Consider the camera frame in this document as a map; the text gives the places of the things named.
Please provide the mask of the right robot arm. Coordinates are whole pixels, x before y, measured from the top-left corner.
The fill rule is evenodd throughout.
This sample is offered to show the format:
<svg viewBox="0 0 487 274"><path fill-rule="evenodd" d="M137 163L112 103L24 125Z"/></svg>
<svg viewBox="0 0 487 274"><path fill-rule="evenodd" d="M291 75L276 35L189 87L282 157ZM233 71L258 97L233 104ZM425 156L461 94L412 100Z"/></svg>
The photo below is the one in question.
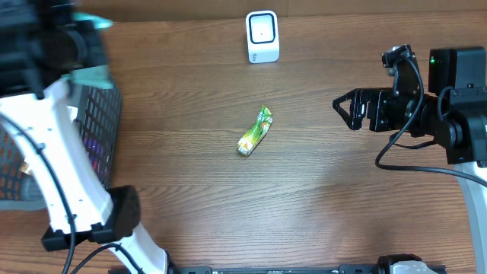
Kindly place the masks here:
<svg viewBox="0 0 487 274"><path fill-rule="evenodd" d="M410 45L381 56L389 88L356 88L333 101L347 127L359 130L369 119L373 132L391 132L375 159L383 170L415 171L456 177L465 200L476 272L486 271L486 50L482 46L432 49L424 83ZM382 163L403 133L429 135L421 149L440 145L452 169Z"/></svg>

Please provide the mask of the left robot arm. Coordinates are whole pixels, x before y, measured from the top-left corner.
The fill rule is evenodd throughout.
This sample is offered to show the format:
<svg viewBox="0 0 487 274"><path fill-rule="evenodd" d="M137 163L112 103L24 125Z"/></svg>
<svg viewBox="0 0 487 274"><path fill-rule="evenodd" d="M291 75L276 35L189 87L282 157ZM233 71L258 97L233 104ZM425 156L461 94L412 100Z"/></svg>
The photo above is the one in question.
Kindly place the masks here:
<svg viewBox="0 0 487 274"><path fill-rule="evenodd" d="M80 108L89 124L81 129L68 110L76 88L114 90L100 29L70 1L3 1L1 122L43 194L46 250L73 253L90 241L129 273L167 273L169 257L142 224L135 188L107 189L98 177L109 150L101 136L116 112L97 99Z"/></svg>

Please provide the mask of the teal snack packet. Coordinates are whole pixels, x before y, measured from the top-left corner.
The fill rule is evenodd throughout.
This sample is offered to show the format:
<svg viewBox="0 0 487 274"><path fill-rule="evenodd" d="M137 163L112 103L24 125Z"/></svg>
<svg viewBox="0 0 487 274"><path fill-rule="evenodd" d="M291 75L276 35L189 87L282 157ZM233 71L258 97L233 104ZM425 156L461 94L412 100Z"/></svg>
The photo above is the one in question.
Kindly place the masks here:
<svg viewBox="0 0 487 274"><path fill-rule="evenodd" d="M99 89L112 89L115 84L111 78L108 66L108 57L100 32L113 26L110 19L94 14L75 11L75 38L81 42L81 60L78 66L68 74L62 76L63 80L70 80L72 84L91 86Z"/></svg>

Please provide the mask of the white tube with gold cap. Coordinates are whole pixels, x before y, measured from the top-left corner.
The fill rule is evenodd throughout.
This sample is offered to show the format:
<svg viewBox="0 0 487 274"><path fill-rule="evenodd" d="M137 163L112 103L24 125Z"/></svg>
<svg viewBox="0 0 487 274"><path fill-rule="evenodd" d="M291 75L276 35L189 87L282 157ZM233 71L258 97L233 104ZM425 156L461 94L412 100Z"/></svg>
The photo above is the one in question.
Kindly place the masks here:
<svg viewBox="0 0 487 274"><path fill-rule="evenodd" d="M69 119L74 122L78 118L78 108L73 106L67 106Z"/></svg>

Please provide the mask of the green yellow snack packet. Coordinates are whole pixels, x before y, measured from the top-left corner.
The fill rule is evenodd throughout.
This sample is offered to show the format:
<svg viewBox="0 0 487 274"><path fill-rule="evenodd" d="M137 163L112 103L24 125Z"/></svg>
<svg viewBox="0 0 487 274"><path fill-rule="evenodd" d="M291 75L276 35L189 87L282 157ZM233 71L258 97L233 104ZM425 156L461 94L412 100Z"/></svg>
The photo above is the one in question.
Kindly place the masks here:
<svg viewBox="0 0 487 274"><path fill-rule="evenodd" d="M243 156L249 156L258 144L265 138L274 117L268 107L261 106L256 122L245 132L237 143L237 151Z"/></svg>

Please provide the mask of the purple pad package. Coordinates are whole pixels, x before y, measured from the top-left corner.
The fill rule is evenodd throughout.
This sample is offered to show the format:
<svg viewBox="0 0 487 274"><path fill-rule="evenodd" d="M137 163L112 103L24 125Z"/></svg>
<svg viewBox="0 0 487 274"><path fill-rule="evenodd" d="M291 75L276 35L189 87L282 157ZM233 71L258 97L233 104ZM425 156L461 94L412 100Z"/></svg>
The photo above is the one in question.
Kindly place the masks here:
<svg viewBox="0 0 487 274"><path fill-rule="evenodd" d="M100 180L109 180L110 178L110 155L105 147L96 139L84 135L83 143L92 168Z"/></svg>

